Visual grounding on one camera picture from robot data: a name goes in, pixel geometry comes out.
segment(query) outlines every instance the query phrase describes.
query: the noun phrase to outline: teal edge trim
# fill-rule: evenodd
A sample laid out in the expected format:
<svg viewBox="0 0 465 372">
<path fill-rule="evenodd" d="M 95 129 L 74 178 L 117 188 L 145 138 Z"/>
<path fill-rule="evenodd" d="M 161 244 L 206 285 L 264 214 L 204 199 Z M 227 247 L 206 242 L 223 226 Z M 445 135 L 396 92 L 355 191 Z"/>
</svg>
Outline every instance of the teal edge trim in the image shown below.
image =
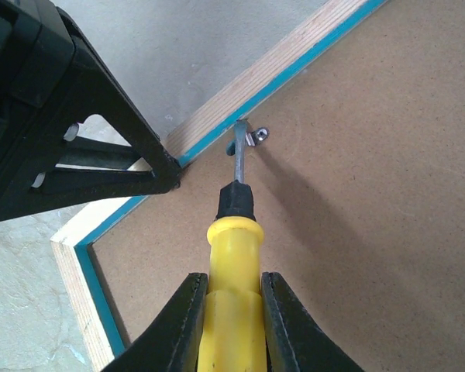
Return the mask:
<svg viewBox="0 0 465 372">
<path fill-rule="evenodd" d="M 369 0 L 362 6 L 360 6 L 345 22 L 337 26 L 329 35 L 323 40 L 319 41 L 309 51 L 298 58 L 291 66 L 282 71 L 276 76 L 269 84 L 262 88 L 252 98 L 245 102 L 240 108 L 238 108 L 233 114 L 227 117 L 223 122 L 218 124 L 212 131 L 205 135 L 198 141 L 196 145 L 185 153 L 180 159 L 179 163 L 181 166 L 189 164 L 193 159 L 197 157 L 208 145 L 213 143 L 219 138 L 233 123 L 240 119 L 242 115 L 250 112 L 255 106 L 260 104 L 264 99 L 272 95 L 278 88 L 284 83 L 289 81 L 298 72 L 307 67 L 315 58 L 323 54 L 329 49 L 337 40 L 341 39 L 346 35 L 353 27 L 358 25 L 362 20 L 368 17 L 374 10 L 384 4 L 387 0 Z M 105 298 L 102 290 L 102 286 L 98 281 L 97 274 L 93 268 L 90 257 L 88 255 L 88 247 L 98 239 L 103 233 L 115 225 L 120 219 L 134 209 L 145 197 L 136 196 L 129 199 L 124 205 L 112 213 L 99 227 L 91 231 L 89 234 L 80 241 L 74 248 L 83 275 L 88 283 L 93 302 L 102 321 L 103 328 L 107 334 L 110 347 L 115 356 L 120 355 L 124 351 L 124 344 L 119 334 L 115 320 L 112 316 L 109 304 Z"/>
</svg>

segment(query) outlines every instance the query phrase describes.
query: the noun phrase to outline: hardboard panel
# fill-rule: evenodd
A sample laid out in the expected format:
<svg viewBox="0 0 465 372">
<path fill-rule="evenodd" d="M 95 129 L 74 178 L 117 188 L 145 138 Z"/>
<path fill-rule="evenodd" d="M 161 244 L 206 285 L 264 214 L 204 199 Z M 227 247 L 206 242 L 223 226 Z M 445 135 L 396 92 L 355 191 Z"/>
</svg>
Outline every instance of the hardboard panel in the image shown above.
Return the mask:
<svg viewBox="0 0 465 372">
<path fill-rule="evenodd" d="M 250 123 L 262 269 L 365 370 L 465 370 L 465 2 L 390 2 Z M 228 139 L 94 245 L 130 339 L 208 271 Z"/>
</svg>

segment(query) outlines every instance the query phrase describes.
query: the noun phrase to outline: plywood edge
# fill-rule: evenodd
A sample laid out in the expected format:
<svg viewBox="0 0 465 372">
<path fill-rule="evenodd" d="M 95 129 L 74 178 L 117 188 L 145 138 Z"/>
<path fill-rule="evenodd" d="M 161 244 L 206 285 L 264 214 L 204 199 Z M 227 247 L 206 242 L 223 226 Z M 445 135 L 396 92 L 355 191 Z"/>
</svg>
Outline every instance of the plywood edge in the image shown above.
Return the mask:
<svg viewBox="0 0 465 372">
<path fill-rule="evenodd" d="M 101 370 L 114 359 L 109 338 L 96 311 L 90 289 L 73 246 L 51 242 L 60 275 L 64 280 L 93 370 Z"/>
<path fill-rule="evenodd" d="M 329 0 L 272 50 L 226 85 L 164 141 L 185 166 L 233 123 L 248 115 L 337 40 L 387 0 Z M 139 160 L 131 168 L 145 169 Z M 101 370 L 114 354 L 84 278 L 75 247 L 89 245 L 136 207 L 144 197 L 93 201 L 63 226 L 51 244 L 91 358 Z"/>
</svg>

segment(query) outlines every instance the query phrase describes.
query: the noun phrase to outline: metal clip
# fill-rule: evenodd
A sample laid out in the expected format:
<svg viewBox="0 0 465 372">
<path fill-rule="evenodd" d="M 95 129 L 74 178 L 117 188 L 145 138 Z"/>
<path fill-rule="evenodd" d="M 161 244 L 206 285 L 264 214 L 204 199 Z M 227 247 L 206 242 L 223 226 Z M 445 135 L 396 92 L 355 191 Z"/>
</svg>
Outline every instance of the metal clip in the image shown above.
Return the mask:
<svg viewBox="0 0 465 372">
<path fill-rule="evenodd" d="M 252 132 L 246 132 L 246 144 L 251 147 L 260 145 L 269 136 L 269 129 L 260 127 Z M 234 140 L 229 142 L 226 147 L 226 153 L 232 157 L 236 153 Z"/>
</svg>

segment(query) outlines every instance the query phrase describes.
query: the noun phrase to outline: gray floor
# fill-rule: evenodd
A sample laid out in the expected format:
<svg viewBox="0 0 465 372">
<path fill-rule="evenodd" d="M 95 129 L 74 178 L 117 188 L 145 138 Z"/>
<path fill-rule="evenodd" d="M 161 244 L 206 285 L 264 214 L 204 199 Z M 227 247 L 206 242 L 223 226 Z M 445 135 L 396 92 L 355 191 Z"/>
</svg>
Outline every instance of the gray floor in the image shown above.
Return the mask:
<svg viewBox="0 0 465 372">
<path fill-rule="evenodd" d="M 325 0 L 58 0 L 165 137 Z M 86 136 L 123 143 L 103 118 Z M 0 223 L 0 370 L 90 370 L 49 238 L 78 210 Z"/>
</svg>

